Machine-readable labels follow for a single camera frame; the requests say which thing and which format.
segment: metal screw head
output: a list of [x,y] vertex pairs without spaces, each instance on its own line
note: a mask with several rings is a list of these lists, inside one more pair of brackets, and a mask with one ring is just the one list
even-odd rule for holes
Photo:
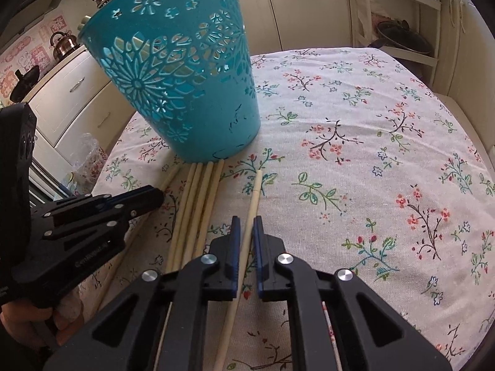
[[158,273],[153,269],[150,269],[148,271],[144,271],[141,277],[145,282],[152,282],[156,280],[156,278],[158,277]]
[[278,256],[277,261],[282,265],[288,265],[294,262],[294,257],[291,254],[284,253]]
[[351,280],[352,275],[352,271],[350,271],[349,269],[341,269],[337,272],[337,277],[344,282]]
[[201,262],[205,265],[214,264],[217,261],[217,257],[213,254],[205,254],[201,257]]

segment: plastic bag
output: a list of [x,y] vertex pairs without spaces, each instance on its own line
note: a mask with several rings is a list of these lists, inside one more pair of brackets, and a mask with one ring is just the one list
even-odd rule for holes
[[92,189],[103,170],[108,155],[91,134],[83,134],[80,143],[75,148],[77,149],[69,158],[74,169],[72,180],[77,182],[78,179],[82,178]]

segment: wooden chopstick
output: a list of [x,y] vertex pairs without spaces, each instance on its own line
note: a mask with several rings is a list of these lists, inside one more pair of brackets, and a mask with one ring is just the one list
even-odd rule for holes
[[223,165],[225,161],[221,159],[215,165],[215,173],[211,180],[210,188],[208,191],[208,198],[206,198],[206,204],[204,206],[203,218],[201,220],[200,234],[197,237],[196,249],[194,251],[193,258],[200,257],[204,252],[204,244],[206,243],[206,235],[208,233],[208,227],[210,225],[211,213],[213,211],[213,205],[215,203],[215,197],[218,190],[218,184],[220,183],[220,177],[222,176]]
[[[183,197],[181,200],[181,204],[179,205],[179,210],[181,210],[182,207],[185,207],[185,209],[184,209],[185,214],[184,214],[184,219],[182,220],[182,224],[178,224],[177,221],[175,222],[175,228],[174,228],[174,232],[172,234],[176,235],[176,233],[178,233],[178,232],[176,232],[176,230],[180,228],[180,232],[179,232],[180,237],[178,238],[179,241],[178,241],[178,244],[176,245],[176,247],[174,248],[174,250],[172,251],[172,246],[169,249],[169,256],[168,256],[167,265],[166,265],[166,273],[169,273],[170,271],[178,271],[179,269],[183,268],[187,264],[187,262],[189,262],[192,259],[192,254],[193,254],[192,251],[194,249],[194,245],[195,245],[195,241],[196,241],[197,227],[198,227],[198,224],[200,223],[200,218],[202,215],[202,208],[204,205],[206,192],[208,190],[209,181],[210,181],[211,173],[213,170],[213,163],[212,162],[208,162],[208,164],[206,165],[203,180],[201,182],[200,191],[199,191],[199,194],[197,197],[194,217],[193,217],[192,222],[191,222],[189,234],[187,235],[187,241],[184,241],[184,240],[180,241],[180,239],[181,238],[185,239],[185,237],[186,237],[184,230],[187,231],[187,225],[185,225],[186,224],[185,222],[189,222],[189,218],[191,216],[192,204],[194,203],[194,200],[195,200],[196,189],[197,189],[197,185],[199,183],[199,178],[201,175],[201,168],[202,168],[202,164],[200,163],[197,165],[196,170],[194,171],[194,177],[189,177],[189,176],[187,177],[188,179],[192,178],[192,182],[190,182],[191,190],[189,192],[189,196],[187,197],[187,203],[184,206],[182,206],[183,202],[185,202],[185,198]],[[184,243],[185,243],[186,247],[185,247],[184,255],[183,255],[182,250],[179,249],[179,244],[183,245]],[[165,338],[165,331],[167,329],[167,323],[168,323],[168,319],[170,317],[170,313],[172,311],[172,306],[173,306],[173,303],[170,305],[170,307],[168,309],[167,317],[165,318],[165,323],[163,324],[163,328],[162,328],[161,335],[160,335],[160,342],[158,343],[157,356],[155,357],[155,362],[153,365],[153,371],[156,371],[156,369],[158,367],[160,352],[161,352],[161,349],[163,346],[163,339]]]
[[191,190],[187,197],[186,209],[184,212],[184,218],[182,218],[181,229],[179,232],[179,239],[177,240],[177,248],[174,255],[174,264],[172,265],[172,272],[178,271],[182,263],[182,254],[186,244],[187,230],[189,229],[189,220],[191,219],[192,206],[196,199],[197,186],[200,183],[201,171],[203,170],[203,163],[198,163],[194,177],[192,178]]
[[179,202],[179,210],[177,211],[177,218],[175,219],[175,227],[172,231],[172,240],[170,241],[170,247],[168,249],[167,262],[165,264],[165,273],[172,272],[174,266],[175,251],[177,250],[177,242],[179,240],[179,234],[181,231],[182,219],[184,218],[184,212],[186,210],[187,198],[189,197],[189,191],[191,190],[192,178],[196,171],[196,163],[191,164],[189,173],[187,174],[187,181],[182,193],[181,200]]
[[[182,164],[178,164],[176,166],[173,166],[169,172],[167,172],[165,180],[160,186],[160,189],[162,191],[165,191],[167,187],[172,183],[173,179],[179,172],[180,168],[182,167]],[[108,263],[112,262],[112,267],[108,270],[108,273],[106,274],[105,279],[103,280],[103,283],[101,284],[101,288],[98,291],[98,294],[96,296],[95,302],[93,303],[93,306],[89,312],[89,319],[93,318],[97,311],[100,309],[101,303],[103,299],[105,298],[108,289],[110,288],[110,284],[117,274],[117,271],[122,264],[122,261],[124,260],[127,252],[129,251],[129,248],[131,247],[132,243],[134,242],[135,237],[139,234],[139,231],[143,227],[143,224],[146,223],[146,220],[150,216],[150,213],[144,215],[145,217],[143,219],[140,219],[140,222],[138,225],[132,229],[132,231],[129,234],[129,237],[127,237],[126,244],[124,250],[119,253],[118,255],[115,256],[115,258]]]
[[241,297],[243,288],[244,275],[246,274],[246,268],[248,266],[249,251],[251,249],[251,233],[253,220],[256,217],[256,213],[258,211],[262,180],[263,172],[261,170],[258,170],[256,172],[256,179],[254,180],[254,189],[251,196],[251,202],[249,203],[246,225],[244,226],[241,255],[239,257],[239,284],[237,289],[237,298],[230,302],[227,308],[227,314],[225,316],[222,334],[220,335],[220,342],[215,358],[215,364],[213,366],[213,371],[222,371],[224,369],[225,359],[227,358],[227,351],[229,349],[230,338],[232,336],[232,329],[234,328],[234,321],[236,319],[237,308],[239,306],[239,298]]
[[197,228],[200,225],[201,216],[203,214],[203,205],[206,198],[206,192],[210,183],[211,172],[213,170],[213,162],[208,162],[206,170],[204,171],[203,180],[201,181],[201,188],[197,194],[196,208],[194,209],[194,217],[191,221],[189,229],[189,235],[187,236],[186,247],[184,249],[184,256],[182,257],[182,267],[186,266],[187,262],[192,259],[192,252],[196,243]]

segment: kettle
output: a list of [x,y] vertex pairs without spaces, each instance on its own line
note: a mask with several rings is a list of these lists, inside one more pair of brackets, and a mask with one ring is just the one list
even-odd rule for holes
[[[62,37],[55,45],[54,37],[57,35],[61,35]],[[72,53],[72,51],[79,47],[77,38],[74,35],[64,32],[55,32],[51,35],[50,45],[54,47],[54,58],[56,61],[62,60],[68,53]]]

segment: drawer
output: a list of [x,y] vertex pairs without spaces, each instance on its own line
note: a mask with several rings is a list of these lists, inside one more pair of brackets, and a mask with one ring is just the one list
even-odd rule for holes
[[113,83],[109,83],[77,116],[56,145],[69,160],[82,134],[89,132],[104,151],[110,152],[135,110]]
[[35,135],[33,157],[48,173],[58,181],[62,181],[66,174],[72,171],[72,166],[43,138],[38,130]]
[[88,51],[67,63],[29,105],[38,118],[38,129],[55,146],[71,122],[110,79]]

